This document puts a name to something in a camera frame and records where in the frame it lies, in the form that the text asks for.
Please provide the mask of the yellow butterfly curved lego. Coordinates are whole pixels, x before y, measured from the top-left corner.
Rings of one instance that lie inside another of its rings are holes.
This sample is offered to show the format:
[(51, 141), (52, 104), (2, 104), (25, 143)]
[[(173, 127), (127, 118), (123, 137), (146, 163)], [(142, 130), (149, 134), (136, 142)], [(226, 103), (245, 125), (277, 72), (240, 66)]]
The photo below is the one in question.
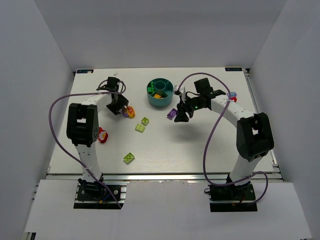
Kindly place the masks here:
[(135, 110), (134, 110), (134, 108), (132, 106), (127, 106), (125, 108), (125, 110), (128, 113), (128, 118), (133, 119), (135, 117), (136, 113), (135, 113)]

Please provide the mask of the yellow long lego brick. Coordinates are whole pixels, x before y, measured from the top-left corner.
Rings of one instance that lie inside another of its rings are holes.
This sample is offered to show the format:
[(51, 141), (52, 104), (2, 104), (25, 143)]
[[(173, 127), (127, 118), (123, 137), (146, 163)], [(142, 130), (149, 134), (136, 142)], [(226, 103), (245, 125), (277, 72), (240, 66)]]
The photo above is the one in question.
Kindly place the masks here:
[(159, 95), (159, 94), (155, 94), (154, 96), (153, 96), (155, 99), (162, 99), (162, 96), (161, 95)]

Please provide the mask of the dark green curved lego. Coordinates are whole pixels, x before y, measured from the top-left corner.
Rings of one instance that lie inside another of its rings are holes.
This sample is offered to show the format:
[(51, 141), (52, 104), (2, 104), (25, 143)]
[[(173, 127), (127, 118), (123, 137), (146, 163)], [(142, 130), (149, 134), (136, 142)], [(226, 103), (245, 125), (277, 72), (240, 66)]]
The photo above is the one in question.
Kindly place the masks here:
[(152, 95), (155, 92), (155, 83), (153, 81), (149, 82), (147, 85), (147, 92)]

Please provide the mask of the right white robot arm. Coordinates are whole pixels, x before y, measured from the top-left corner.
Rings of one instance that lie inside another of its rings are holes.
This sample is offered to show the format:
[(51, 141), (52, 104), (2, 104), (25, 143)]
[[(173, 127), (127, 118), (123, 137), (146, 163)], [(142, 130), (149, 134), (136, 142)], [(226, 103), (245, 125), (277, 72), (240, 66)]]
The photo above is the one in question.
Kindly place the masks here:
[(197, 92), (194, 97), (189, 97), (183, 86), (174, 86), (174, 93), (180, 98), (174, 121), (188, 122), (201, 109), (209, 109), (228, 120), (236, 128), (238, 158), (226, 185), (246, 185), (259, 161), (274, 148), (268, 116), (244, 109), (231, 99), (230, 93), (214, 90), (207, 78), (195, 81), (194, 86)]

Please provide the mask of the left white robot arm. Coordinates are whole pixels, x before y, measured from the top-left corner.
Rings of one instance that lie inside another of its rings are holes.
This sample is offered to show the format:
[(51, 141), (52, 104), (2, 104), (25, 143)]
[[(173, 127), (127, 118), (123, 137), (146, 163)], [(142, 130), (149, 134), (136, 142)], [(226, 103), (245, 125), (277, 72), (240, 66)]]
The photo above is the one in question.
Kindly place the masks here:
[(96, 152), (96, 141), (102, 135), (99, 125), (99, 112), (109, 109), (114, 115), (120, 115), (129, 101), (121, 92), (124, 83), (116, 77), (108, 77), (92, 94), (81, 103), (71, 103), (68, 108), (66, 135), (75, 146), (82, 167), (81, 184), (92, 184), (103, 180)]

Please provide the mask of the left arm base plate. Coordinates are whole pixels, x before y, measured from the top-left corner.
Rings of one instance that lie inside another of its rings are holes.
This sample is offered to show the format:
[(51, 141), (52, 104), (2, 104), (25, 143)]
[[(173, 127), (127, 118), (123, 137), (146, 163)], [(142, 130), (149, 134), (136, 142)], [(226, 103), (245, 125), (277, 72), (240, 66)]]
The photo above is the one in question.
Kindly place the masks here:
[(125, 186), (119, 184), (109, 184), (110, 192), (96, 182), (79, 182), (75, 194), (73, 209), (78, 210), (120, 210), (125, 201)]

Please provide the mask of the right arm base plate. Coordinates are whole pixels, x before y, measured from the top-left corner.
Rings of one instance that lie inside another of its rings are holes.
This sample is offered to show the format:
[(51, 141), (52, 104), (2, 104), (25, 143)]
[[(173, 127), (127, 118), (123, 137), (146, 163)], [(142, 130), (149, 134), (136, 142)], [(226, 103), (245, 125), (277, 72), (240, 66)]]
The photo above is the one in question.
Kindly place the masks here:
[(251, 183), (245, 186), (214, 186), (204, 190), (209, 195), (211, 213), (257, 212), (255, 191)]

